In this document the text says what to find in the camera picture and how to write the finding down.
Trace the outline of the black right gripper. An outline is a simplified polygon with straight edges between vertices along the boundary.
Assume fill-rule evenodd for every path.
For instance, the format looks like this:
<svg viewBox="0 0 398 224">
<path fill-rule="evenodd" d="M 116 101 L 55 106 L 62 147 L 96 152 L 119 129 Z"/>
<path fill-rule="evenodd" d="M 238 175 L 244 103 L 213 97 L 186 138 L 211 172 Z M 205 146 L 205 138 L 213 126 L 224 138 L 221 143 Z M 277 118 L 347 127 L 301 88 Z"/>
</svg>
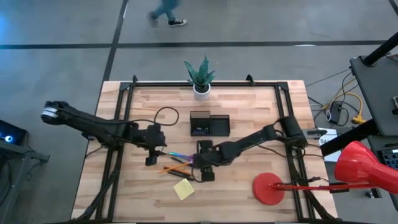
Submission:
<svg viewBox="0 0 398 224">
<path fill-rule="evenodd" d="M 219 151 L 213 147 L 213 141 L 200 140 L 197 141 L 197 153 L 192 155 L 192 164 L 201 172 L 201 179 L 199 182 L 213 182 L 215 181 L 215 173 L 213 166 L 227 166 L 232 163 L 232 160 L 223 159 Z"/>
</svg>

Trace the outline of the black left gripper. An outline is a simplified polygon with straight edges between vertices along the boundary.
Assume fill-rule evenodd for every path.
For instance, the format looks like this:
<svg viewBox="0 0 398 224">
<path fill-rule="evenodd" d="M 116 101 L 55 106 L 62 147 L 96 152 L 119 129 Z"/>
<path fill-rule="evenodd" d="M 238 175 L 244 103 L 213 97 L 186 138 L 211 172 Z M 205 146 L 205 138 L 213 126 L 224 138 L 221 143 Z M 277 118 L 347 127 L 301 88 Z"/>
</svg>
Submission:
<svg viewBox="0 0 398 224">
<path fill-rule="evenodd" d="M 168 155 L 168 151 L 156 150 L 156 147 L 166 147 L 165 136 L 161 131 L 161 125 L 154 123 L 148 125 L 147 129 L 136 129 L 132 134 L 132 143 L 137 147 L 144 148 L 149 151 L 146 157 L 145 165 L 153 166 L 157 163 L 159 156 Z"/>
</svg>

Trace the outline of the purple-handled scissors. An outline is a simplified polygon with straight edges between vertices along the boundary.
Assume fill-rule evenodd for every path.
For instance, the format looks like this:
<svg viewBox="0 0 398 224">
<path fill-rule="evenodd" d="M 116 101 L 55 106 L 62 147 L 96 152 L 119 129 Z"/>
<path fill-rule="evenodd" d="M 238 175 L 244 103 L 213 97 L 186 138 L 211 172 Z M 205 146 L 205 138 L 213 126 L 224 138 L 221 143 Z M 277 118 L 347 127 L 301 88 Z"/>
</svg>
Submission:
<svg viewBox="0 0 398 224">
<path fill-rule="evenodd" d="M 188 155 L 184 155 L 184 154 L 177 153 L 177 152 L 167 152 L 167 154 L 169 156 L 176 157 L 179 159 L 184 159 L 184 160 L 190 161 L 190 162 L 193 160 L 193 156 L 188 156 Z"/>
</svg>

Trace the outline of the black pen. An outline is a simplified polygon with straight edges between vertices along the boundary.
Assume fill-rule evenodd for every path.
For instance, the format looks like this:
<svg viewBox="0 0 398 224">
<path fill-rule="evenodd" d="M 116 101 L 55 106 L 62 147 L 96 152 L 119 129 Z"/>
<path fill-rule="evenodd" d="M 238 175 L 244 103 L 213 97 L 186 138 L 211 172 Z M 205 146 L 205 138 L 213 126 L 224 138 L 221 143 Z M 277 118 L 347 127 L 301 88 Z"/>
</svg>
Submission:
<svg viewBox="0 0 398 224">
<path fill-rule="evenodd" d="M 189 165 L 189 164 L 190 164 L 189 162 L 187 162 L 187 161 L 185 161 L 185 160 L 181 160 L 181 159 L 178 158 L 178 157 L 173 157 L 173 156 L 171 156 L 170 159 L 173 160 L 173 161 L 175 161 L 175 162 L 178 162 L 179 164 L 185 164 L 185 165 Z"/>
<path fill-rule="evenodd" d="M 174 175 L 174 176 L 183 178 L 183 179 L 187 179 L 188 181 L 194 181 L 195 180 L 192 177 L 191 174 L 187 174 L 187 173 L 180 172 L 180 171 L 177 171 L 177 170 L 169 170 L 167 173 L 170 174 L 170 175 Z"/>
</svg>

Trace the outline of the yellow sticky note pad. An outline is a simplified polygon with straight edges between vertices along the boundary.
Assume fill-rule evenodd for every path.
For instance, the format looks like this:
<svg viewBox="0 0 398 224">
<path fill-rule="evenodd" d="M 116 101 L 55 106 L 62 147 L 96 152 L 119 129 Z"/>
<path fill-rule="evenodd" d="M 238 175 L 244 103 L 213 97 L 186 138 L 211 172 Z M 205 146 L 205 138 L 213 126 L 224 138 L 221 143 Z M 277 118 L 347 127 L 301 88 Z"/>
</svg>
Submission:
<svg viewBox="0 0 398 224">
<path fill-rule="evenodd" d="M 195 192 L 192 185 L 187 179 L 183 179 L 173 186 L 178 198 L 182 201 Z"/>
</svg>

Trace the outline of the black mesh desk organizer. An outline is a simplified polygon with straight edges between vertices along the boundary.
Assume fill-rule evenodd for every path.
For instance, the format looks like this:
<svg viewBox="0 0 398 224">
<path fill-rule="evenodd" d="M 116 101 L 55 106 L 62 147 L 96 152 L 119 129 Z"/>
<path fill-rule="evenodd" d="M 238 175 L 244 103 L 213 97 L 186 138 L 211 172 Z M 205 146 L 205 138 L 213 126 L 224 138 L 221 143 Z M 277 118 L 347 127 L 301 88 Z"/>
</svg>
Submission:
<svg viewBox="0 0 398 224">
<path fill-rule="evenodd" d="M 201 128 L 201 133 L 194 135 L 196 128 Z M 210 111 L 190 112 L 190 135 L 225 137 L 231 132 L 230 117 L 228 114 L 211 114 Z"/>
</svg>

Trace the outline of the red desk lamp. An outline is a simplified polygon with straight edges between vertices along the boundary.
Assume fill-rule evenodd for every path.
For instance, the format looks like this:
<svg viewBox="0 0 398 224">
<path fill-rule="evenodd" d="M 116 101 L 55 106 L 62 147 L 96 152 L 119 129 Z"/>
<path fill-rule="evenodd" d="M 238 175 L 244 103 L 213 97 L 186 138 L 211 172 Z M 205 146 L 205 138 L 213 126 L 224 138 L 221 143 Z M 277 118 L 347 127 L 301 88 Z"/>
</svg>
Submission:
<svg viewBox="0 0 398 224">
<path fill-rule="evenodd" d="M 265 205 L 276 205 L 284 198 L 287 190 L 337 190 L 380 188 L 398 194 L 398 170 L 381 164 L 376 156 L 359 141 L 349 143 L 340 154 L 334 171 L 339 185 L 297 186 L 282 183 L 270 172 L 259 174 L 253 181 L 252 192 L 255 198 Z"/>
</svg>

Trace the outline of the white paper sheet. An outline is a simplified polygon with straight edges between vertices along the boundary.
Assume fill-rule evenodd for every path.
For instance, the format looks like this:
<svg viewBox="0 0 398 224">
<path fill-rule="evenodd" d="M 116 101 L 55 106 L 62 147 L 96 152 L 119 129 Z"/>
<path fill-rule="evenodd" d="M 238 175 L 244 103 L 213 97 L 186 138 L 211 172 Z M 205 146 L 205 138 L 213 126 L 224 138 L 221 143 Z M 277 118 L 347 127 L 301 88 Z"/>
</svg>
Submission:
<svg viewBox="0 0 398 224">
<path fill-rule="evenodd" d="M 325 134 L 323 134 L 319 140 L 318 143 L 320 146 L 324 145 L 328 141 L 331 141 L 332 139 L 336 138 L 337 131 L 335 129 L 327 129 L 327 128 L 319 128 L 319 130 L 326 131 Z M 324 157 L 325 162 L 336 162 L 341 154 L 341 151 L 336 151 L 333 154 L 330 154 L 328 156 Z"/>
</svg>

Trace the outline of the black metal stand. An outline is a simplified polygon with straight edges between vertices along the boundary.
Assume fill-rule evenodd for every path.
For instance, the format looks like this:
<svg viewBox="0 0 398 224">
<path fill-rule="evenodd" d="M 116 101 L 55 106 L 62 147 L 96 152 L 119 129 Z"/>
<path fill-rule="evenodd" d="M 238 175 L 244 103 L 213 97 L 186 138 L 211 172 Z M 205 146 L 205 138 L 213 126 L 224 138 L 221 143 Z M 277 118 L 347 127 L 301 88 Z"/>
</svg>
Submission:
<svg viewBox="0 0 398 224">
<path fill-rule="evenodd" d="M 48 163 L 50 156 L 30 150 L 28 147 L 0 141 L 0 224 L 11 215 L 30 162 Z"/>
</svg>

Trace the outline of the person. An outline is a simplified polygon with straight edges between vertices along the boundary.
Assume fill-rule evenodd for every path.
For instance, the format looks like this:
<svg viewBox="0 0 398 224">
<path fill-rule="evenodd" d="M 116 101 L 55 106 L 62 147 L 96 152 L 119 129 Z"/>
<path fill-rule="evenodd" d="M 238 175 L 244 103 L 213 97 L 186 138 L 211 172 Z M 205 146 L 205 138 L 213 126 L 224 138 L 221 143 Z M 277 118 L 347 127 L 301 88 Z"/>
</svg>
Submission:
<svg viewBox="0 0 398 224">
<path fill-rule="evenodd" d="M 168 19 L 168 25 L 170 27 L 184 26 L 187 24 L 185 19 L 177 19 L 173 13 L 173 10 L 179 6 L 179 0 L 161 0 L 160 5 L 154 10 L 148 13 L 149 22 L 152 27 L 158 26 L 158 18 L 165 14 Z"/>
</svg>

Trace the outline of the black power adapter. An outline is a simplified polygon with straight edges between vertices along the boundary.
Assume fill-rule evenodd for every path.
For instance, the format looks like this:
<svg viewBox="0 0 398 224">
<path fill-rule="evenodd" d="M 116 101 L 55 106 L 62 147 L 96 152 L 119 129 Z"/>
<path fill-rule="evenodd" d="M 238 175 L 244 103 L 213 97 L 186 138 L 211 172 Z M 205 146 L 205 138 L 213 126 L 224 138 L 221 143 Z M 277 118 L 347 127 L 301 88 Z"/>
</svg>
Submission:
<svg viewBox="0 0 398 224">
<path fill-rule="evenodd" d="M 342 110 L 341 102 L 333 102 L 330 106 L 329 112 L 329 122 L 333 124 L 338 124 L 340 121 L 340 114 Z"/>
</svg>

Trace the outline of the blue-lit black device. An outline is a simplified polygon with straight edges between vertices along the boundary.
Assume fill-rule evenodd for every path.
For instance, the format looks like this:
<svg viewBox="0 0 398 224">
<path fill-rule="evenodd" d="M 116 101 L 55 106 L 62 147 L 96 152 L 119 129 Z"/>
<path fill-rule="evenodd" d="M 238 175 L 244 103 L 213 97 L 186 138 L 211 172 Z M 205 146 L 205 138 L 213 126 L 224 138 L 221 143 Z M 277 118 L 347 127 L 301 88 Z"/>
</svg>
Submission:
<svg viewBox="0 0 398 224">
<path fill-rule="evenodd" d="M 25 129 L 18 128 L 3 120 L 0 120 L 0 140 L 9 144 L 20 146 L 27 134 Z"/>
</svg>

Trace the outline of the black keyboard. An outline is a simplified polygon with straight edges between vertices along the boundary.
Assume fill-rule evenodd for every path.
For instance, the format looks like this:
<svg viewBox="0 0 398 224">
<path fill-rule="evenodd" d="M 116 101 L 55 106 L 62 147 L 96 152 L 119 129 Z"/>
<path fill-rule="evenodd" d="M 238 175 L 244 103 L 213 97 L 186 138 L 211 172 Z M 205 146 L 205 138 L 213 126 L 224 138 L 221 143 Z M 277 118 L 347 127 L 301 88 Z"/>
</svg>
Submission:
<svg viewBox="0 0 398 224">
<path fill-rule="evenodd" d="M 382 164 L 398 170 L 398 149 L 386 149 L 377 152 Z"/>
</svg>

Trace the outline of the dark grey desk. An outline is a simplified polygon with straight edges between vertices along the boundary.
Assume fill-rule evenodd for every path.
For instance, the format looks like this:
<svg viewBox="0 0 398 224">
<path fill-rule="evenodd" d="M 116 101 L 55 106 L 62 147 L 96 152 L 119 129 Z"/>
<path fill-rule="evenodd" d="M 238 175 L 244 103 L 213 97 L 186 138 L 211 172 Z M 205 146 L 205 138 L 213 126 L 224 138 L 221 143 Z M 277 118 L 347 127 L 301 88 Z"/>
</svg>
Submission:
<svg viewBox="0 0 398 224">
<path fill-rule="evenodd" d="M 349 62 L 380 134 L 398 136 L 398 114 L 392 113 L 392 98 L 398 96 L 398 62 L 385 57 L 372 67 L 366 66 L 360 57 Z"/>
</svg>

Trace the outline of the black aluminium table frame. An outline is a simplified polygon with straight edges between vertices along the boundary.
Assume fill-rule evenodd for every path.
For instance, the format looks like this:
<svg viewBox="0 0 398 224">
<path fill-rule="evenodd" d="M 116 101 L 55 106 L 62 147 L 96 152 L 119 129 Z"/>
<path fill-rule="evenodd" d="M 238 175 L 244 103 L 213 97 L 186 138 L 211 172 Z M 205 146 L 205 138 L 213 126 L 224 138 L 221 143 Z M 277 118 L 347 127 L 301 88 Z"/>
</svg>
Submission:
<svg viewBox="0 0 398 224">
<path fill-rule="evenodd" d="M 303 128 L 310 128 L 310 107 L 301 81 L 215 82 L 210 97 L 197 101 L 188 83 L 138 83 L 132 97 L 118 96 L 119 82 L 103 84 L 97 115 L 111 118 L 117 103 L 130 107 L 129 115 L 138 119 L 142 127 L 148 119 L 159 114 L 166 138 L 166 150 L 182 154 L 196 151 L 197 138 L 190 135 L 189 117 L 194 110 L 208 110 L 214 114 L 228 114 L 231 122 L 229 139 L 248 136 L 282 115 L 296 115 Z M 285 146 L 277 141 L 264 143 L 242 153 L 225 167 L 214 168 L 215 181 L 193 181 L 193 194 L 180 200 L 173 186 L 178 178 L 160 173 L 163 166 L 172 166 L 167 157 L 157 164 L 144 164 L 147 152 L 126 145 L 121 164 L 118 194 L 114 206 L 114 221 L 133 223 L 157 222 L 294 222 L 297 211 L 304 217 L 316 216 L 300 191 L 287 192 L 277 205 L 263 205 L 252 193 L 254 178 L 272 172 L 289 181 L 289 165 Z"/>
</svg>

